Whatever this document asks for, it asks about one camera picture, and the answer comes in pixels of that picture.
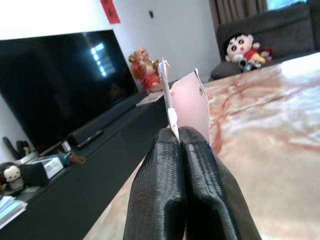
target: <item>red decoration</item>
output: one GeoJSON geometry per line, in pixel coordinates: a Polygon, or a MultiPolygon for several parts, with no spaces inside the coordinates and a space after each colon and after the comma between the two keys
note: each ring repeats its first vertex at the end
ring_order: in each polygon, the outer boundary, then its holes
{"type": "Polygon", "coordinates": [[[110,24],[119,24],[120,19],[113,0],[101,0],[103,10],[110,24]]]}

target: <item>table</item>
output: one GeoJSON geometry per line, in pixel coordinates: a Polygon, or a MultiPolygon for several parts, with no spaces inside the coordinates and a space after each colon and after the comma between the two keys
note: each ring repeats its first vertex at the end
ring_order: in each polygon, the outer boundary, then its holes
{"type": "MultiPolygon", "coordinates": [[[[320,53],[204,85],[212,146],[264,240],[320,239],[320,53]]],[[[132,173],[85,240],[121,240],[132,173]]]]}

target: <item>gray sofa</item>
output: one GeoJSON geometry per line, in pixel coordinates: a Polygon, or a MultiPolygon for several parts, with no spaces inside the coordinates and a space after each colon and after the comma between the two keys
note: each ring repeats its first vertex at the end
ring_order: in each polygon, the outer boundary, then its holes
{"type": "Polygon", "coordinates": [[[221,63],[209,81],[240,74],[242,70],[226,62],[224,42],[236,33],[252,34],[263,48],[272,48],[272,61],[263,67],[320,51],[320,0],[296,3],[218,27],[216,39],[221,63]]]}

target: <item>television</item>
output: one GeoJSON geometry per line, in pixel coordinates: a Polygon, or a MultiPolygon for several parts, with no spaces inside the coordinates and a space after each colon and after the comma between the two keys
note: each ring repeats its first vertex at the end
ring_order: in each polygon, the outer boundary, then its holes
{"type": "Polygon", "coordinates": [[[0,93],[38,152],[142,98],[112,30],[0,40],[0,93]]]}

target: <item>small figurine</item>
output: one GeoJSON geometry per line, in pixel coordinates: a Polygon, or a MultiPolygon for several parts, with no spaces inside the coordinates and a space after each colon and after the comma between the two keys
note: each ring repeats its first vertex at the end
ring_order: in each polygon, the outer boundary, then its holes
{"type": "Polygon", "coordinates": [[[150,61],[149,53],[144,47],[137,48],[129,56],[129,62],[147,94],[163,89],[158,72],[159,61],[150,61]]]}
{"type": "Polygon", "coordinates": [[[261,68],[262,64],[266,63],[266,58],[269,56],[271,49],[262,50],[259,53],[260,43],[254,42],[254,37],[249,34],[238,33],[231,36],[224,43],[225,60],[238,64],[240,61],[246,61],[255,68],[261,68]]]}
{"type": "Polygon", "coordinates": [[[239,66],[240,69],[242,69],[242,72],[244,72],[244,73],[250,72],[251,70],[257,69],[255,66],[253,66],[250,63],[248,63],[245,59],[241,60],[238,63],[238,66],[239,66]]]}
{"type": "Polygon", "coordinates": [[[20,169],[12,162],[0,164],[0,185],[4,184],[7,190],[17,190],[24,186],[20,169]]]}

